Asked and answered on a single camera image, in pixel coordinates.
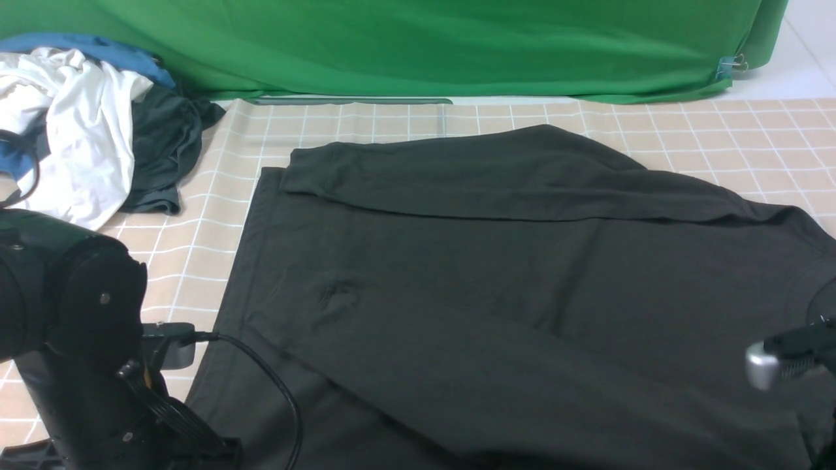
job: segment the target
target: floor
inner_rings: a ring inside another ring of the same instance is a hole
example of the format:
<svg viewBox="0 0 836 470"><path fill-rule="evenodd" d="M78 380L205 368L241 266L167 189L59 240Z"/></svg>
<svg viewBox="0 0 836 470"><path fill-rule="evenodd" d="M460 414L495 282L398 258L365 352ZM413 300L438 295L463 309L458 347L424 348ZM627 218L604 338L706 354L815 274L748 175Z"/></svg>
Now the floor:
<svg viewBox="0 0 836 470"><path fill-rule="evenodd" d="M487 134L551 124L602 141L650 169L678 171L758 202L792 204L836 235L836 38L832 0L791 2L773 61L716 100L612 106L566 99L454 99L454 105L257 107L236 101L204 136L184 182L185 211L117 216L104 232L148 264L146 322L210 330L259 168L297 147ZM204 347L198 348L198 362ZM185 397L197 365L167 373ZM0 365L0 447L46 437L20 376Z"/></svg>

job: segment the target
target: green backdrop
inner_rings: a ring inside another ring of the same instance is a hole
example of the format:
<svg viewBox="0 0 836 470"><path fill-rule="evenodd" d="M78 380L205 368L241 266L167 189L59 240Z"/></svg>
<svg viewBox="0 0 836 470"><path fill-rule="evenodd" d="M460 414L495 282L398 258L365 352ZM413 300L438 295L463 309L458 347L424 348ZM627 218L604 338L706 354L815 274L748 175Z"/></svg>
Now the green backdrop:
<svg viewBox="0 0 836 470"><path fill-rule="evenodd" d="M0 37L93 33L215 96L691 100L772 53L788 0L3 0Z"/></svg>

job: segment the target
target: wire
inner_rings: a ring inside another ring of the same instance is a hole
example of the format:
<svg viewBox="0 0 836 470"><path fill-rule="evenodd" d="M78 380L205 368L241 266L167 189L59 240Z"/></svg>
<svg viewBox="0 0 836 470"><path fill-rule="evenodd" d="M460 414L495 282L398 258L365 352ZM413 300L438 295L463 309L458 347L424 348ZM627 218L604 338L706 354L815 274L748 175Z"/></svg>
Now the wire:
<svg viewBox="0 0 836 470"><path fill-rule="evenodd" d="M256 351L252 350L249 346L243 344L240 340L232 338L231 336L222 335L220 333L195 333L196 341L226 341L227 343L237 347L241 350L244 354L250 356L250 359L254 360L258 367L261 367L261 370L270 377L270 380L273 381L273 384L282 392L284 398L288 401L290 405L290 411L293 413L293 425L296 428L296 441L293 443L293 450L290 452L290 457L288 458L288 464L284 467L285 470L293 470L293 467L296 466L296 461L299 459L299 453L302 451L302 440L304 439L304 428L302 423L302 412L299 410L299 404L296 402L296 399L293 398L293 393L290 392L288 386L284 385L282 379L273 371L270 365L261 358Z"/></svg>
<svg viewBox="0 0 836 470"><path fill-rule="evenodd" d="M15 204L23 202L28 197L32 196L32 193L34 193L35 189L38 188L38 183L40 183L41 180L41 162L38 160L38 150L20 134L16 134L10 130L0 129L0 142L8 142L9 144L12 144L12 147L18 148L29 157L29 160L32 161L32 172L35 180L32 183L32 187L26 191L26 194L22 194L19 197L15 197L12 194L7 200L1 201L0 209L5 209L6 207L11 207Z"/></svg>

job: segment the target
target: beige checkered mat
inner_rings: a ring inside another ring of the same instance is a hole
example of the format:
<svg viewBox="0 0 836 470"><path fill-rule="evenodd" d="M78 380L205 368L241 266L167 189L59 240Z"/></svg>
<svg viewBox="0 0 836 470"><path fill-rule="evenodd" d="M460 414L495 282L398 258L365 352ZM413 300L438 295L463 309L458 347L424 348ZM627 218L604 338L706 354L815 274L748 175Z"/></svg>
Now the beige checkered mat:
<svg viewBox="0 0 836 470"><path fill-rule="evenodd" d="M145 322L185 321L210 330L262 166L286 166L294 148L334 140L394 142L544 123L599 140L651 170L692 175L753 201L802 207L836 234L836 100L651 106L573 101L254 106L237 101L204 135L204 156L182 184L181 215L119 215L103 232L148 264ZM205 346L198 348L199 361ZM185 397L196 368L166 374L173 395ZM0 365L0 377L0 447L44 438L13 366Z"/></svg>

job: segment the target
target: t-shirt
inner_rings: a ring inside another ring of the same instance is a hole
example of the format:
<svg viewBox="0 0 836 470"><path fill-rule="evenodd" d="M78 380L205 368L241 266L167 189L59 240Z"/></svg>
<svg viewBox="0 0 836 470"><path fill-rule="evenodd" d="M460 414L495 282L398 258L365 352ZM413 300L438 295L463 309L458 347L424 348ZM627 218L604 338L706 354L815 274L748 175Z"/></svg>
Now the t-shirt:
<svg viewBox="0 0 836 470"><path fill-rule="evenodd" d="M264 169L216 328L300 401L298 467L788 469L836 381L764 393L752 343L829 316L804 211L551 126L296 150ZM289 409L211 345L191 405L281 465Z"/></svg>

